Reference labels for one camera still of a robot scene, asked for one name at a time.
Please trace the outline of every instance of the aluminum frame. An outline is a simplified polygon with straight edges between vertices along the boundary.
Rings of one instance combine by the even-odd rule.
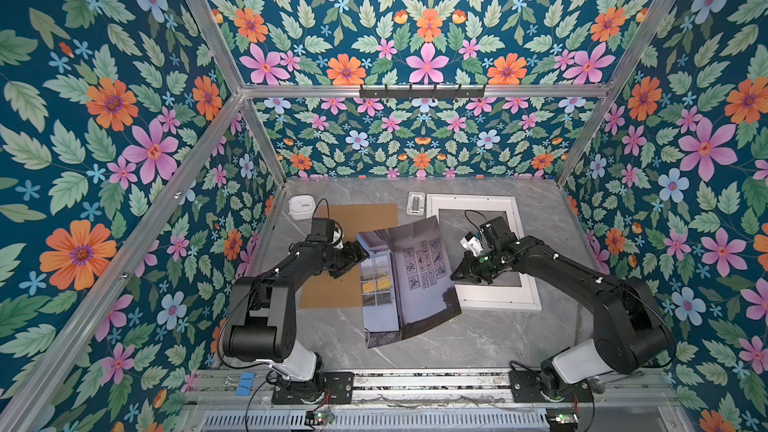
[[[610,75],[610,79],[608,80],[608,95],[598,102],[592,110],[592,113],[584,124],[584,127],[582,127],[576,142],[574,142],[571,150],[568,151],[568,158],[565,159],[562,168],[558,171],[555,179],[561,187],[565,185],[572,171],[576,167],[576,164],[581,160],[581,157],[584,154],[584,151],[587,150],[594,134],[600,129],[600,125],[603,123],[606,112],[608,112],[612,105],[616,103],[616,99],[624,88],[624,84],[627,83],[632,72],[634,72],[635,67],[638,66],[640,58],[645,53],[650,42],[656,36],[656,33],[661,27],[661,23],[664,21],[664,18],[670,12],[670,9],[676,1],[677,0],[653,0],[653,2],[650,3],[645,20],[640,24],[638,32],[632,38],[626,51],[621,56],[619,64],[616,65],[614,72]]]
[[[0,430],[27,432],[34,426],[37,417],[51,402],[75,362],[82,356],[85,346],[91,343],[101,318],[109,314],[136,267],[144,260],[152,242],[163,230],[178,206],[179,197],[187,191],[210,158],[211,151],[240,111],[242,102],[240,96],[232,96],[208,125],[100,279],[56,334],[56,339],[48,348],[49,353],[39,361],[26,383],[6,404],[0,414]],[[66,353],[56,353],[55,350],[66,350]]]

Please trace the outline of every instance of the wall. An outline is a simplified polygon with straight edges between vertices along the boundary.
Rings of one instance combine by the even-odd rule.
[[[606,270],[656,292],[706,432],[768,424],[766,4],[678,0],[568,184]]]
[[[182,0],[153,1],[0,0],[0,407],[214,118],[216,97],[228,95]],[[148,132],[154,143],[164,138],[159,167],[145,161]],[[252,178],[241,172],[246,154]],[[271,204],[272,181],[254,156],[239,120],[39,428],[172,429],[190,372],[210,363],[230,283]],[[217,167],[227,173],[221,187]],[[226,249],[229,233],[241,236],[237,254]],[[174,242],[178,260],[168,253]],[[89,265],[74,268],[78,254]],[[110,377],[121,348],[124,373]]]

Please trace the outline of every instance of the light blue flower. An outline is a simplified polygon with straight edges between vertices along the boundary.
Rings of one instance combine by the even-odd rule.
[[[128,413],[123,417],[123,420],[127,420],[128,422],[133,422],[134,419],[139,415],[139,404],[131,404],[128,406]]]
[[[88,177],[94,178],[94,184],[98,184],[100,180],[104,180],[104,172],[106,172],[106,168],[101,168],[98,166],[98,164],[94,164],[92,168],[87,170],[85,174]]]
[[[51,52],[51,58],[53,60],[48,62],[48,64],[51,67],[57,67],[59,73],[64,73],[64,70],[72,70],[72,68],[67,65],[67,62],[69,62],[69,57],[62,56],[61,58],[59,58],[59,56],[56,55],[55,52]]]
[[[101,215],[101,210],[98,209],[100,205],[100,202],[94,202],[93,205],[91,205],[89,202],[83,202],[83,208],[85,209],[85,212],[80,214],[80,218],[88,217],[88,220],[92,222],[95,216]]]
[[[29,179],[24,181],[24,186],[16,186],[14,190],[24,194],[24,197],[22,198],[24,198],[25,202],[29,200],[30,197],[40,198],[40,194],[37,193],[37,191],[40,190],[40,186],[33,186],[32,181]]]
[[[30,295],[34,295],[38,291],[38,288],[46,288],[48,286],[48,284],[44,282],[45,275],[46,274],[38,275],[35,271],[30,271],[29,280],[22,282],[18,286],[19,288],[29,287],[29,290],[27,291],[27,293],[29,293]]]

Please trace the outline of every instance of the brown cardboard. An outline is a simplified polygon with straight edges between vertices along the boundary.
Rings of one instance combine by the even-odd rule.
[[[345,241],[357,240],[358,232],[397,226],[397,204],[331,206],[330,214],[344,230]],[[317,215],[326,216],[324,205],[320,206]],[[304,284],[299,308],[337,307],[362,307],[360,267],[355,267],[337,279],[323,272]]]

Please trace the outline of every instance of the gray marble surface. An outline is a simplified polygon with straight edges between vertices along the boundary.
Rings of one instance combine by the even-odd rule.
[[[396,203],[398,223],[422,217],[405,212],[408,192],[514,196],[526,235],[544,240],[575,261],[594,265],[584,236],[562,191],[554,181],[530,178],[474,179],[342,179],[291,181],[287,197],[310,194],[331,204]],[[303,240],[310,221],[294,221],[288,201],[268,238],[261,269],[277,264],[292,242]],[[460,214],[456,229],[470,230]],[[461,368],[506,367],[511,359],[530,365],[589,337],[591,316],[576,301],[538,280],[541,312],[465,310],[450,322],[396,344],[366,349],[359,308],[311,309],[297,312],[297,339],[318,352],[327,368]]]

